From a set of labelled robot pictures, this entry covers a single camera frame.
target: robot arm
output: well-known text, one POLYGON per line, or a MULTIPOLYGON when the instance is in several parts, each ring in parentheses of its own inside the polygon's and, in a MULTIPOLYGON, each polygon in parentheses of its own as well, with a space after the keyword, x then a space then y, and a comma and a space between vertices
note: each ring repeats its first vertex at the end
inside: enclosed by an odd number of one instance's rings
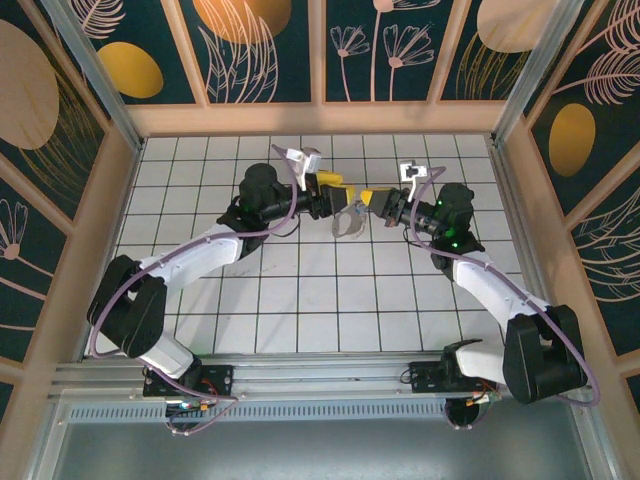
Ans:
POLYGON ((95 325, 116 291, 137 272, 160 261, 160 266, 134 283, 107 314, 100 329, 128 357, 140 358, 164 372, 181 385, 192 388, 199 382, 201 362, 172 335, 164 332, 166 299, 191 282, 224 265, 233 263, 258 249, 268 235, 240 239, 229 235, 185 248, 198 238, 215 234, 262 232, 269 223, 287 216, 292 206, 292 189, 297 189, 295 213, 308 212, 314 219, 325 218, 351 203, 354 187, 342 184, 342 177, 332 172, 308 173, 315 151, 287 151, 294 155, 301 169, 296 169, 299 185, 278 182, 275 169, 267 164, 252 165, 239 186, 227 212, 208 231, 173 250, 134 261, 121 255, 111 261, 93 298, 87 319, 95 325), (162 259, 176 253, 166 263, 162 259))
MULTIPOLYGON (((401 224, 408 227, 416 201, 412 193, 409 189, 378 188, 365 190, 361 198, 372 213, 385 220, 387 227, 401 224)), ((504 345, 481 340, 450 345, 445 348, 442 370, 450 378, 480 377, 505 384, 514 398, 524 404, 585 385, 585 373, 542 318, 494 273, 473 261, 493 264, 469 231, 473 196, 463 184, 443 185, 436 205, 419 202, 415 226, 418 232, 431 235, 431 247, 461 256, 453 260, 432 253, 431 259, 449 280, 478 299, 506 332, 506 339, 504 345)), ((524 288, 520 292, 545 311, 582 354, 573 311, 567 306, 551 306, 524 288)))

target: metal plate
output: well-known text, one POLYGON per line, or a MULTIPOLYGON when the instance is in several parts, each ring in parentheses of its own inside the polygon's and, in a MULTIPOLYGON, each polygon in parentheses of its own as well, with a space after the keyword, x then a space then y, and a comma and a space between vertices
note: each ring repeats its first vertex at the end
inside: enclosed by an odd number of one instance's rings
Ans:
POLYGON ((482 379, 456 377, 447 378, 441 362, 411 362, 409 364, 411 391, 413 393, 477 392, 485 389, 482 379))
MULTIPOLYGON (((231 395, 233 367, 231 365, 203 365, 202 379, 213 384, 219 395, 231 395)), ((198 384, 194 390, 209 393, 206 382, 198 384)), ((149 372, 142 389, 143 397, 184 397, 185 394, 169 387, 155 372, 149 372)))

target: yellow circle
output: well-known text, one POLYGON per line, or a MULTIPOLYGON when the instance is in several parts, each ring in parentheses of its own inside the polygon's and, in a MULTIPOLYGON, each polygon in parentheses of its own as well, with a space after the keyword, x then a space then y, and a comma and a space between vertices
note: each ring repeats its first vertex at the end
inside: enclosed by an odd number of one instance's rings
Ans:
POLYGON ((33 150, 42 147, 58 123, 56 72, 31 37, 0 20, 0 138, 33 150))
POLYGON ((532 50, 549 23, 557 0, 483 0, 478 9, 478 37, 500 53, 532 50))
POLYGON ((285 29, 291 18, 291 0, 193 0, 198 15, 209 30, 232 43, 259 43, 260 35, 251 35, 251 17, 262 18, 272 36, 285 29), (247 14, 245 3, 253 15, 247 14))
POLYGON ((566 105, 551 125, 549 158, 563 177, 575 175, 589 158, 596 138, 596 122, 587 107, 566 105))
POLYGON ((120 93, 149 98, 160 93, 164 80, 151 55, 126 42, 113 42, 98 50, 98 57, 120 93))

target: wooden frame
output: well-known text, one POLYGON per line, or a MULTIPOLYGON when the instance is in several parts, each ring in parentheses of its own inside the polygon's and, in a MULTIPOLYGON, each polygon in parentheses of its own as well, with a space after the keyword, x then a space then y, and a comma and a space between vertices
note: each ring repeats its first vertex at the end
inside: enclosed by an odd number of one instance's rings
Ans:
POLYGON ((541 271, 552 301, 569 305, 580 321, 583 347, 602 392, 600 412, 616 452, 629 472, 640 471, 640 428, 635 406, 620 381, 615 355, 584 268, 530 130, 521 118, 505 145, 514 187, 520 191, 541 271))

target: leaf illustration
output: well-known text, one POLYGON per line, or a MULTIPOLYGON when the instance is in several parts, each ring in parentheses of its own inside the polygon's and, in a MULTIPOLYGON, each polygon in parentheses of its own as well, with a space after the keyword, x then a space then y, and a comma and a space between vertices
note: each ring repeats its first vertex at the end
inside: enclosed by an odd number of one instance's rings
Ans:
POLYGON ((640 188, 615 209, 580 223, 574 236, 589 282, 599 286, 596 298, 622 302, 640 295, 640 188))
POLYGON ((209 72, 205 83, 207 92, 216 103, 226 103, 229 98, 229 73, 225 65, 224 58, 221 54, 221 42, 214 35, 212 39, 207 32, 198 27, 200 34, 207 45, 207 53, 209 54, 209 72))
POLYGON ((622 53, 640 46, 640 0, 617 0, 605 30, 609 46, 622 53))
POLYGON ((207 23, 221 37, 230 39, 212 38, 200 29, 209 51, 207 91, 211 100, 253 103, 268 94, 266 101, 270 102, 278 85, 278 58, 267 24, 247 3, 244 16, 229 0, 203 0, 202 6, 207 23))
POLYGON ((591 103, 622 105, 640 86, 640 50, 611 50, 598 57, 581 81, 591 103))
POLYGON ((125 17, 123 0, 70 0, 82 30, 89 38, 103 40, 125 17))
POLYGON ((270 102, 278 86, 276 46, 265 21, 262 18, 257 21, 246 4, 245 7, 249 18, 249 38, 251 39, 249 53, 253 61, 246 74, 247 88, 238 98, 238 102, 255 103, 265 92, 269 94, 267 102, 270 102))

